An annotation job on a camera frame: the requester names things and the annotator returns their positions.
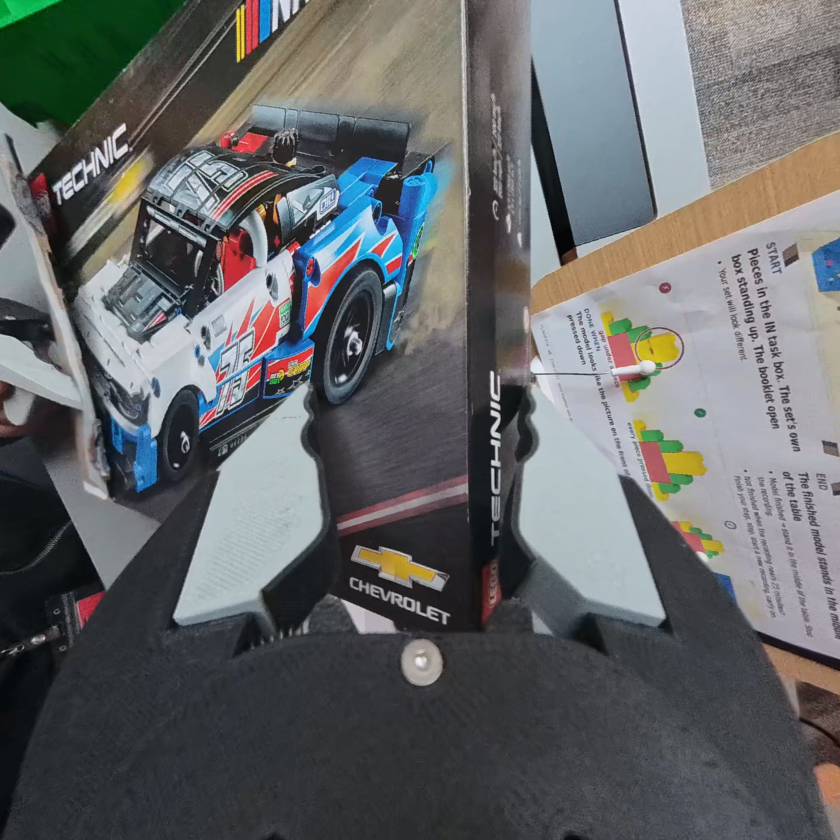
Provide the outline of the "race car lego box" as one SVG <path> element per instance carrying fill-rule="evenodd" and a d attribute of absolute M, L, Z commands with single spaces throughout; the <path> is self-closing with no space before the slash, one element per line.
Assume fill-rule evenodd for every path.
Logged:
<path fill-rule="evenodd" d="M 183 2 L 36 163 L 108 582 L 300 385 L 340 561 L 400 629 L 500 600 L 529 377 L 530 2 Z"/>

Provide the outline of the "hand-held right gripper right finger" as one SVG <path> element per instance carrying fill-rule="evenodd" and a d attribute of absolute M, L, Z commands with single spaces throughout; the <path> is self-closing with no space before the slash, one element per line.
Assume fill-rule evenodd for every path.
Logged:
<path fill-rule="evenodd" d="M 502 519 L 502 593 L 553 636 L 589 616 L 657 628 L 666 612 L 613 462 L 537 386 L 518 415 Z"/>

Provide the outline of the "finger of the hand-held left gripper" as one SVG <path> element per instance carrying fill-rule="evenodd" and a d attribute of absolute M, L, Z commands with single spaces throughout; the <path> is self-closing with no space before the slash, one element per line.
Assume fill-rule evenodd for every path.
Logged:
<path fill-rule="evenodd" d="M 41 360 L 23 341 L 1 335 L 1 382 L 80 411 L 81 395 L 71 376 Z"/>

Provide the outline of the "wooden instruction sign board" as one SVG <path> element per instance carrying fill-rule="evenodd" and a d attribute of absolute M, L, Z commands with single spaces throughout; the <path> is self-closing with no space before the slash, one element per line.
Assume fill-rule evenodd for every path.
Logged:
<path fill-rule="evenodd" d="M 774 648 L 838 670 L 834 132 L 532 289 L 543 376 Z"/>

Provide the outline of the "green plastic bin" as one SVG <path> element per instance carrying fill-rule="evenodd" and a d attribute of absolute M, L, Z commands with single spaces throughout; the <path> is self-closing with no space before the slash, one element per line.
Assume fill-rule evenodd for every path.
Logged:
<path fill-rule="evenodd" d="M 2 27 L 2 104 L 33 125 L 73 125 L 182 5 L 65 1 Z"/>

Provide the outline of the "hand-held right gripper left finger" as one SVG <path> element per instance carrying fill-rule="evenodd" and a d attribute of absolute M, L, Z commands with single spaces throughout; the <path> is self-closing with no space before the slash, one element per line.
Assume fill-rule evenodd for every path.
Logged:
<path fill-rule="evenodd" d="M 237 616 L 262 634 L 308 623 L 337 573 L 314 392 L 300 385 L 217 472 L 173 612 L 179 627 Z"/>

